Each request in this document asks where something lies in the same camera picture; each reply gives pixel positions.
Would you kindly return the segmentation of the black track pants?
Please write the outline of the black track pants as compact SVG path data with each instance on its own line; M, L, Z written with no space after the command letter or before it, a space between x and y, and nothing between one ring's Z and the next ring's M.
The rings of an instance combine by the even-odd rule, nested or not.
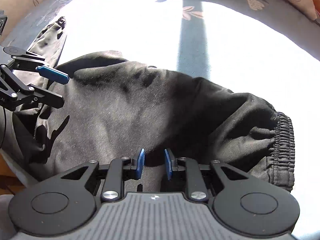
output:
M70 81L28 81L64 97L1 110L1 149L27 173L27 184L89 160L102 164L145 150L144 188L164 185L164 150L228 163L291 191L295 142L291 119L262 98L201 77L146 66L114 51L59 65Z

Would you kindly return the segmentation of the blue floral bed sheet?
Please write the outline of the blue floral bed sheet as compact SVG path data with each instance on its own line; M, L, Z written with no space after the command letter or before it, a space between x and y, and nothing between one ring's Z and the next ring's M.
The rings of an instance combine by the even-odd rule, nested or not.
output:
M291 191L228 163L177 157L158 191L133 156L89 160L1 196L1 239L319 239L319 25L284 0L47 0L5 39L49 68L114 51L250 93L291 119Z

